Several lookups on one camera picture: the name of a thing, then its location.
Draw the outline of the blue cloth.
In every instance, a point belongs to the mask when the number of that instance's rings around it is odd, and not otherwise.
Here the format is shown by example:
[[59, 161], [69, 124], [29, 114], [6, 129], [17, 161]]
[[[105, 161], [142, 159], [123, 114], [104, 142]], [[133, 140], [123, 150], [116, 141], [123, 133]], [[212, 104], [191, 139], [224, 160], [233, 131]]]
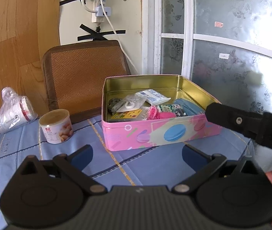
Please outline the blue cloth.
[[205, 110], [203, 108], [187, 99], [176, 99], [173, 103], [181, 105], [188, 116], [205, 113]]

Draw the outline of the patterned small pouch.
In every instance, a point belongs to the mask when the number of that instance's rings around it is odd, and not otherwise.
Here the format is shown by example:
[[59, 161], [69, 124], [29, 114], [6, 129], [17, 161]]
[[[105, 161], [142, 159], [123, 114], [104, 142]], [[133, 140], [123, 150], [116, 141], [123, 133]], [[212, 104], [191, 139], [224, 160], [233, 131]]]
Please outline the patterned small pouch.
[[180, 104], [161, 104], [157, 106], [157, 110], [159, 111], [160, 118], [187, 116], [186, 111]]

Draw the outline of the pink fluffy scrunchie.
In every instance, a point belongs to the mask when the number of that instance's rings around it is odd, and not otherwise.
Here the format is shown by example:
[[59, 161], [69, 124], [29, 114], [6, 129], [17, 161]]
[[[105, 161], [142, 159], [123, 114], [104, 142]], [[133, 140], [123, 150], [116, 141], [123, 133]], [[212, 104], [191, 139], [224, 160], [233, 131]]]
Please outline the pink fluffy scrunchie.
[[156, 106], [151, 106], [147, 111], [147, 120], [156, 120], [156, 119], [168, 119], [176, 118], [176, 115], [172, 112], [160, 112]]

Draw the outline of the yellow card packet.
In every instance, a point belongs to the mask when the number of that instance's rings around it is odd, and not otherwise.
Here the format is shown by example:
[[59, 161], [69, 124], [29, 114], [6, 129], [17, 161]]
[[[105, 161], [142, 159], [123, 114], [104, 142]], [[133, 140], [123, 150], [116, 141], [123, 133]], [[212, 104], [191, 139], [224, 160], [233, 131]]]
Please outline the yellow card packet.
[[129, 121], [139, 121], [142, 119], [142, 109], [134, 110], [134, 111], [127, 111], [121, 113], [115, 113], [112, 115], [108, 122], [129, 122]]

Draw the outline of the white blue wipes packet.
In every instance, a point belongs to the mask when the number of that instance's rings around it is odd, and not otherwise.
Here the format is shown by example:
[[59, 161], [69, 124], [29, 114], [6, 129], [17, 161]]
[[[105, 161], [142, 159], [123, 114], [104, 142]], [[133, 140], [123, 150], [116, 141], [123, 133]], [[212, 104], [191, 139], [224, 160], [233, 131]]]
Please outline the white blue wipes packet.
[[171, 98], [168, 98], [153, 89], [139, 91], [135, 94], [145, 99], [151, 106], [160, 105], [171, 100]]

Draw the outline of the smiley hook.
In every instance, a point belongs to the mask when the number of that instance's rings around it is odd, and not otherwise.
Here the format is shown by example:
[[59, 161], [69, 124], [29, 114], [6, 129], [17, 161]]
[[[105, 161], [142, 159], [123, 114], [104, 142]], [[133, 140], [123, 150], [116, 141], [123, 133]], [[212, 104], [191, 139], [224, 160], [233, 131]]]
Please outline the smiley hook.
[[122, 113], [128, 111], [135, 111], [140, 109], [143, 104], [146, 102], [146, 99], [137, 95], [127, 95], [123, 99], [119, 100], [111, 109], [112, 113]]

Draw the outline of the blue checked tablecloth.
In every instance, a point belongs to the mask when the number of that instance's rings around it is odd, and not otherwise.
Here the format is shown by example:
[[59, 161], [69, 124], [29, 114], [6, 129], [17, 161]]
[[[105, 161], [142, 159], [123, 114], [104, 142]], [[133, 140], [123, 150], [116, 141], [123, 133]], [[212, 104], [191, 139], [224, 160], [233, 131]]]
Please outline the blue checked tablecloth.
[[[73, 126], [74, 135], [62, 144], [49, 144], [38, 122], [0, 135], [0, 195], [28, 155], [49, 160], [91, 145], [93, 159], [84, 172], [107, 188], [114, 185], [166, 185], [172, 187], [194, 173], [183, 160], [183, 143], [110, 152], [102, 144], [102, 120], [96, 116]], [[0, 229], [6, 222], [0, 211]]]

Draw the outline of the pink tin box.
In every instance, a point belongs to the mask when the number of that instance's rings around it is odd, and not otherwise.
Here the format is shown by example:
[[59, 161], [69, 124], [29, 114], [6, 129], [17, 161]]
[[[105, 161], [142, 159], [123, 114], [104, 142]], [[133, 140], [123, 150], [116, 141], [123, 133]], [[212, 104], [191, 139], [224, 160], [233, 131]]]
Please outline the pink tin box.
[[108, 77], [102, 128], [110, 151], [135, 150], [215, 136], [205, 110], [217, 99], [180, 75]]

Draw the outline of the clear bag with white roll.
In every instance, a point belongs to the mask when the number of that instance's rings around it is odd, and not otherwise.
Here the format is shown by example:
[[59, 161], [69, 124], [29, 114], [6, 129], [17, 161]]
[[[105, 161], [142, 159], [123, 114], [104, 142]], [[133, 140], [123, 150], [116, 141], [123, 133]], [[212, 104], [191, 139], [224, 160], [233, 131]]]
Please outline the clear bag with white roll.
[[20, 96], [11, 87], [1, 91], [0, 134], [33, 122], [38, 117], [27, 96]]

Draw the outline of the brown woven chair back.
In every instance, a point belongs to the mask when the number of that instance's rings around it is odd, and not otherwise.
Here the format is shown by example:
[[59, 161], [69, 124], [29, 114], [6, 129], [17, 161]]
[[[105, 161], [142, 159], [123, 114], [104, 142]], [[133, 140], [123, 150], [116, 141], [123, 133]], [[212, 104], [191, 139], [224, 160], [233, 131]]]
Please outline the brown woven chair back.
[[68, 110], [74, 124], [100, 115], [107, 77], [131, 73], [117, 40], [53, 47], [41, 67], [49, 110]]

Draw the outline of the wooden floor-pattern board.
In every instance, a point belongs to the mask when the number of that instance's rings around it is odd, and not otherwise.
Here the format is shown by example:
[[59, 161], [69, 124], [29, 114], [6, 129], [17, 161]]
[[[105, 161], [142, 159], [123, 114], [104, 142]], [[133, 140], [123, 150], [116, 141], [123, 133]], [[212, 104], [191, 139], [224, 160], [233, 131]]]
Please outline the wooden floor-pattern board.
[[0, 107], [11, 87], [39, 115], [48, 111], [41, 60], [59, 44], [59, 0], [0, 0]]

